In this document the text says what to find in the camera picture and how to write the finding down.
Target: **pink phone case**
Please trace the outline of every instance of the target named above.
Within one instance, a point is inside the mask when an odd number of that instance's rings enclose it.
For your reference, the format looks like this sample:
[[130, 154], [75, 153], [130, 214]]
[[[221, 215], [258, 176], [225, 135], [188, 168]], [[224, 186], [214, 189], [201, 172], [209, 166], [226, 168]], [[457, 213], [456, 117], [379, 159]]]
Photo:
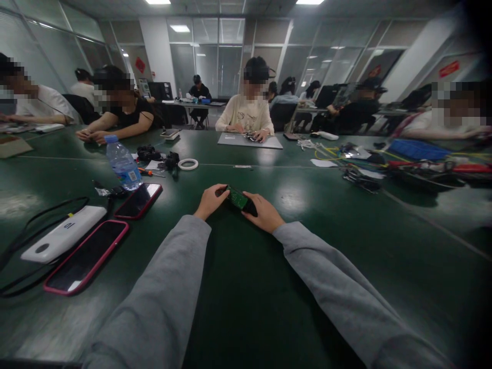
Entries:
[[[61, 291], [61, 290], [57, 290], [57, 289], [54, 289], [54, 288], [51, 288], [49, 286], [47, 286], [47, 283], [48, 281], [51, 279], [51, 277], [53, 277], [53, 275], [56, 274], [56, 272], [58, 272], [58, 270], [63, 266], [63, 264], [65, 264], [72, 256], [73, 254], [75, 254], [77, 252], [78, 249], [80, 249], [81, 247], [84, 246], [84, 244], [87, 242], [88, 239], [90, 239], [92, 237], [92, 235], [94, 233], [97, 232], [97, 230], [104, 224], [104, 223], [107, 223], [107, 222], [113, 222], [113, 223], [122, 223], [122, 224], [125, 224], [125, 228], [123, 228], [123, 230], [121, 231], [121, 233], [118, 235], [118, 237], [116, 237], [116, 239], [113, 241], [113, 243], [111, 244], [111, 246], [109, 246], [109, 248], [106, 250], [106, 252], [101, 256], [101, 259], [99, 259], [97, 261], [97, 263], [94, 265], [94, 267], [91, 269], [91, 271], [88, 273], [88, 275], [82, 280], [82, 282], [80, 282], [80, 284], [74, 288], [73, 290], [71, 291]], [[111, 252], [113, 251], [113, 249], [118, 245], [118, 242], [123, 238], [123, 236], [125, 235], [125, 233], [128, 231], [128, 229], [130, 228], [130, 226], [128, 225], [128, 223], [126, 222], [123, 222], [123, 221], [120, 221], [120, 220], [106, 220], [105, 222], [101, 223], [74, 251], [73, 253], [70, 254], [70, 256], [68, 258], [66, 258], [63, 263], [61, 263], [53, 273], [50, 274], [50, 276], [46, 279], [45, 283], [43, 284], [43, 289], [46, 291], [46, 292], [51, 292], [51, 293], [56, 293], [56, 294], [59, 294], [59, 295], [64, 295], [64, 296], [70, 296], [70, 295], [73, 295], [75, 293], [77, 293], [78, 291], [80, 291], [86, 284], [87, 282], [89, 282], [89, 280], [92, 278], [92, 276], [94, 275], [94, 273], [96, 273], [96, 271], [99, 269], [99, 267], [104, 263], [104, 261], [106, 260], [106, 258], [109, 256], [109, 254], [111, 254]]]

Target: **bottle label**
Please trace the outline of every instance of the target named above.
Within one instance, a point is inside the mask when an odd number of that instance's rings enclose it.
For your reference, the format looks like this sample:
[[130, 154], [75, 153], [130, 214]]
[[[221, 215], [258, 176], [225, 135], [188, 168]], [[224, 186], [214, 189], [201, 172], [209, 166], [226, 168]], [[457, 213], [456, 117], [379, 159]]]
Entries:
[[138, 180], [137, 171], [138, 171], [138, 168], [136, 168], [135, 170], [133, 170], [131, 172], [121, 172], [121, 173], [117, 173], [116, 175], [118, 176], [118, 179], [121, 183], [134, 182], [134, 181]]

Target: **ceiling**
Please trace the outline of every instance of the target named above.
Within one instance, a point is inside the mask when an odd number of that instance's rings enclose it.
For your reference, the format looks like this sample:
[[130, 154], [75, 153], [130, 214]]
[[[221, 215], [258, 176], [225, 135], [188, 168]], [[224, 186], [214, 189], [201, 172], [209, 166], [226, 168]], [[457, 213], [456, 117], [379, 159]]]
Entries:
[[297, 0], [171, 0], [151, 6], [145, 0], [64, 0], [97, 19], [136, 19], [139, 16], [253, 15], [298, 17], [418, 17], [432, 18], [450, 9], [455, 0], [325, 0], [318, 6]]

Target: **hand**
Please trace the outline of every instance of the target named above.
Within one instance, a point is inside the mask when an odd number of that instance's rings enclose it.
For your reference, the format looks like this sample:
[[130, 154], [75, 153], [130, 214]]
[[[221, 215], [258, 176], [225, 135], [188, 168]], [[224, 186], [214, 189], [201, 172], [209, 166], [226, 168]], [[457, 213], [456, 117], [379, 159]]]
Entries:
[[217, 208], [224, 202], [224, 200], [229, 196], [229, 190], [224, 191], [224, 193], [217, 197], [215, 194], [218, 190], [223, 190], [227, 187], [227, 184], [216, 184], [210, 188], [207, 188], [203, 195], [201, 196], [200, 205], [196, 210], [194, 216], [197, 218], [207, 220], [207, 218], [217, 210]]
[[233, 126], [226, 126], [225, 127], [225, 130], [226, 131], [237, 131], [240, 134], [243, 134], [244, 133], [244, 128], [239, 123], [236, 123]]
[[84, 141], [84, 142], [90, 142], [91, 139], [89, 136], [92, 134], [91, 130], [88, 130], [87, 128], [75, 132], [75, 136], [78, 137], [79, 140]]
[[105, 145], [106, 140], [104, 139], [104, 136], [109, 136], [114, 133], [111, 132], [106, 132], [106, 131], [97, 131], [89, 135], [89, 139], [97, 142], [100, 145]]
[[243, 194], [250, 198], [256, 207], [258, 216], [255, 217], [249, 213], [242, 212], [246, 219], [259, 228], [273, 233], [282, 224], [285, 224], [282, 217], [278, 214], [277, 209], [273, 207], [265, 198], [258, 194], [250, 194], [249, 192], [243, 192]]
[[261, 143], [261, 142], [265, 142], [265, 140], [268, 137], [269, 132], [270, 132], [269, 130], [267, 131], [267, 130], [263, 129], [263, 130], [253, 132], [253, 135], [255, 136], [256, 141]]

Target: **screwdriver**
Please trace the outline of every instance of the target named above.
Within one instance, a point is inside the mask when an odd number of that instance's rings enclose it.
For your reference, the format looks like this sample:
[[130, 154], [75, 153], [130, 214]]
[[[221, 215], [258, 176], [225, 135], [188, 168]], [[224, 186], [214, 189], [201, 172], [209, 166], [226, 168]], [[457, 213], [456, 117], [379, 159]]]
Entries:
[[162, 178], [166, 177], [166, 176], [163, 176], [160, 174], [154, 174], [154, 172], [145, 170], [144, 168], [138, 168], [138, 171], [140, 172], [140, 174], [142, 176], [149, 176], [149, 177], [156, 176], [156, 177], [162, 177]]

